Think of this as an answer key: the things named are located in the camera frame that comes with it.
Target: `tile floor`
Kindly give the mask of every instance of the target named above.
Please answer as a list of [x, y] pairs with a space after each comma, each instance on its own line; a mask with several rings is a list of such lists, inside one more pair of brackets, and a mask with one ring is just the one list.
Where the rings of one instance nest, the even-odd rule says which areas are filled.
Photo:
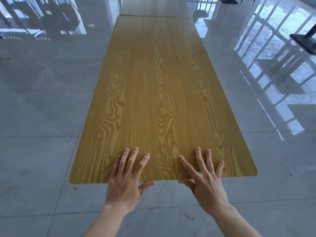
[[[0, 20], [0, 235], [80, 236], [103, 207], [106, 184], [68, 177], [123, 0], [58, 0], [71, 31], [27, 1], [42, 24], [13, 0], [22, 24], [9, 10], [12, 26]], [[289, 34], [306, 33], [316, 11], [297, 0], [187, 1], [259, 171], [224, 179], [229, 201], [263, 236], [314, 236], [316, 57]], [[118, 236], [222, 234], [185, 186], [164, 181]]]

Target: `finger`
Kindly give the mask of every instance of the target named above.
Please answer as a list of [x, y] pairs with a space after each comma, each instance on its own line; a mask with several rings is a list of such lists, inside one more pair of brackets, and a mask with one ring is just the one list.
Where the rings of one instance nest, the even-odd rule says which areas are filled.
[[210, 149], [206, 151], [206, 168], [208, 172], [210, 172], [211, 174], [215, 174], [214, 166], [212, 162], [212, 153]]
[[119, 167], [118, 167], [118, 174], [122, 174], [125, 168], [125, 163], [126, 163], [126, 159], [129, 153], [129, 148], [126, 148], [123, 152], [122, 158], [119, 162]]
[[192, 180], [181, 179], [178, 181], [178, 183], [186, 185], [186, 187], [188, 187], [192, 191], [193, 195], [195, 194], [195, 183], [193, 183]]
[[139, 187], [138, 187], [138, 190], [139, 190], [139, 194], [140, 196], [143, 195], [143, 193], [151, 186], [155, 185], [156, 183], [154, 181], [146, 181], [144, 183], [142, 183]]
[[183, 167], [190, 173], [193, 179], [198, 175], [198, 172], [190, 165], [182, 155], [179, 156], [179, 160]]
[[224, 161], [221, 160], [221, 161], [218, 163], [217, 169], [216, 169], [216, 177], [217, 177], [218, 179], [221, 179], [223, 167], [224, 167]]
[[115, 178], [115, 176], [118, 174], [119, 162], [120, 162], [120, 160], [121, 160], [121, 157], [118, 155], [118, 156], [115, 158], [115, 162], [114, 162], [114, 166], [113, 166], [113, 170], [112, 170], [110, 179]]
[[200, 168], [200, 171], [201, 172], [206, 172], [207, 169], [206, 169], [204, 160], [203, 160], [202, 155], [201, 155], [201, 148], [200, 147], [197, 147], [195, 149], [195, 155], [197, 156], [197, 164], [198, 164], [198, 166]]
[[138, 178], [140, 177], [140, 174], [142, 173], [147, 161], [149, 160], [150, 154], [147, 153], [144, 158], [140, 161], [140, 163], [138, 164], [138, 166], [136, 167], [135, 170], [135, 175], [138, 176]]
[[126, 172], [132, 172], [133, 164], [134, 164], [134, 161], [136, 159], [137, 154], [138, 154], [138, 148], [135, 147], [133, 149], [131, 157], [128, 159], [127, 166], [126, 166]]

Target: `forearm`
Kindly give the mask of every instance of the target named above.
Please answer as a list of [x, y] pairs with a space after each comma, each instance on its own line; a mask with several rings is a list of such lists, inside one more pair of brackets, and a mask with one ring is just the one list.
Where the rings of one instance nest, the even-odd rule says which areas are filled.
[[232, 206], [219, 211], [214, 220], [225, 237], [262, 237]]
[[105, 206], [82, 237], [115, 237], [124, 217], [124, 211]]

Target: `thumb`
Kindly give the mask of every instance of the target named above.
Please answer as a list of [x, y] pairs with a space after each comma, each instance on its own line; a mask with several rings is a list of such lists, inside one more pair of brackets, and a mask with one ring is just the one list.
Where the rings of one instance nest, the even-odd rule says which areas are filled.
[[140, 193], [140, 196], [143, 195], [143, 193], [145, 192], [145, 190], [147, 190], [149, 187], [155, 185], [156, 183], [154, 181], [146, 181], [144, 183], [142, 183], [139, 187], [138, 187], [138, 190], [139, 190], [139, 193]]
[[181, 179], [178, 183], [186, 185], [192, 191], [193, 195], [195, 194], [195, 183], [193, 183], [192, 180]]

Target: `wooden tabletop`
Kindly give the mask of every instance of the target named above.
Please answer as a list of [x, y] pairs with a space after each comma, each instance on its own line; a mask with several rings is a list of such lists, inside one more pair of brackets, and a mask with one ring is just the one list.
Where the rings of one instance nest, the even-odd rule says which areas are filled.
[[81, 136], [70, 183], [106, 183], [114, 159], [139, 148], [140, 181], [190, 178], [195, 148], [211, 149], [223, 177], [257, 174], [191, 19], [119, 16]]
[[192, 18], [186, 0], [124, 0], [120, 15]]

